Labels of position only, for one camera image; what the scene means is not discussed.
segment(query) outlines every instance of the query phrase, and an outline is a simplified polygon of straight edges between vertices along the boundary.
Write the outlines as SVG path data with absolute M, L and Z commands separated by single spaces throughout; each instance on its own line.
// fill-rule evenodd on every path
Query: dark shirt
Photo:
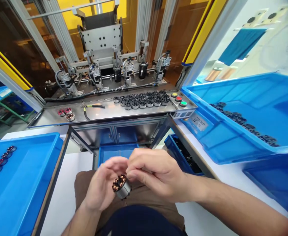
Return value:
M 146 206 L 132 205 L 117 210 L 102 229 L 102 235 L 183 236 L 186 234 L 158 211 Z

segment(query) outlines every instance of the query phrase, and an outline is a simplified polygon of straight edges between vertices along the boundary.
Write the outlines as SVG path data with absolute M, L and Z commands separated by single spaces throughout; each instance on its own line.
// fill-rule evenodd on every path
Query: yellow frame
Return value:
M 0 52 L 0 68 L 23 90 L 32 90 L 32 85 L 24 76 L 10 63 L 10 61 Z
M 227 1 L 228 0 L 209 0 L 182 60 L 182 65 L 189 66 L 195 61 Z

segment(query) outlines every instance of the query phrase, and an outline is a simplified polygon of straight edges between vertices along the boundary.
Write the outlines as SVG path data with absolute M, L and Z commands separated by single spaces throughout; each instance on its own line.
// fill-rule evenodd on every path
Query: hand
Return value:
M 112 157 L 97 169 L 89 184 L 82 204 L 90 210 L 102 212 L 114 199 L 112 183 L 118 175 L 124 174 L 128 166 L 125 157 Z
M 189 174 L 165 150 L 136 148 L 129 158 L 127 177 L 144 183 L 170 202 L 191 201 Z

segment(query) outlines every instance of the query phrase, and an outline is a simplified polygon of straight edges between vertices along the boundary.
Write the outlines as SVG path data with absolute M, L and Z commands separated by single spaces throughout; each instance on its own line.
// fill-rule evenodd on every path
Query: label sticker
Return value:
M 7 94 L 9 94 L 12 90 L 9 88 L 4 90 L 3 92 L 0 93 L 0 97 L 5 97 Z
M 209 125 L 206 123 L 206 121 L 200 117 L 198 114 L 193 113 L 190 117 L 192 119 L 193 124 L 200 130 L 204 131 Z

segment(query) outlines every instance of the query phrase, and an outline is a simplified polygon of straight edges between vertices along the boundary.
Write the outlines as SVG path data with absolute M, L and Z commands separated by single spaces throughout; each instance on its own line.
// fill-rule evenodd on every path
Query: lap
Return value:
M 74 183 L 76 210 L 84 200 L 89 183 L 95 172 L 95 170 L 82 171 L 76 175 Z M 96 232 L 106 224 L 115 211 L 130 205 L 142 205 L 153 208 L 160 212 L 169 222 L 182 230 L 184 229 L 184 218 L 178 213 L 176 205 L 163 200 L 147 186 L 137 181 L 132 183 L 132 192 L 127 199 L 121 200 L 116 196 L 110 206 L 102 212 Z

